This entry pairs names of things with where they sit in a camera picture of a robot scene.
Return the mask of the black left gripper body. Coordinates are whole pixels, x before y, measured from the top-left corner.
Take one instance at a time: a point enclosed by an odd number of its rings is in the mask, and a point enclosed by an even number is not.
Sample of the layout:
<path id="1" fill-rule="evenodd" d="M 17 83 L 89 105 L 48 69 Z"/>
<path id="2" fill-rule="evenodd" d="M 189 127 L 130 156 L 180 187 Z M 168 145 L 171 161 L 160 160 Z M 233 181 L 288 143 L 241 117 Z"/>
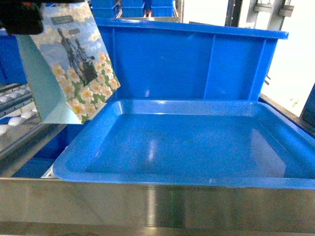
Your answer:
<path id="1" fill-rule="evenodd" d="M 81 3 L 78 0 L 2 0 L 0 27 L 7 34 L 37 35 L 43 32 L 43 11 L 46 4 Z"/>

